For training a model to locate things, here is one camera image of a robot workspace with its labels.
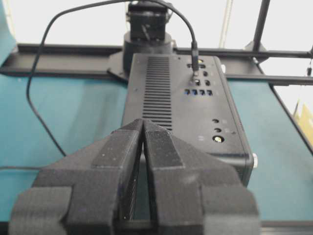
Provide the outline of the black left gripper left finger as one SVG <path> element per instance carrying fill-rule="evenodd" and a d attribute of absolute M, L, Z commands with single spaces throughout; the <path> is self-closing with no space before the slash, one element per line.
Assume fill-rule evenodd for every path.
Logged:
<path fill-rule="evenodd" d="M 11 235 L 111 235 L 134 216 L 143 120 L 44 167 L 15 201 Z"/>

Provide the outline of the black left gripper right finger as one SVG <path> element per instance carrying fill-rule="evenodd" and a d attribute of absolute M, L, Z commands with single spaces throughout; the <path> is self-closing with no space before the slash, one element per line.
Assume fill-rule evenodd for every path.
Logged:
<path fill-rule="evenodd" d="M 234 167 L 144 121 L 150 208 L 161 235 L 257 235 L 253 194 Z"/>

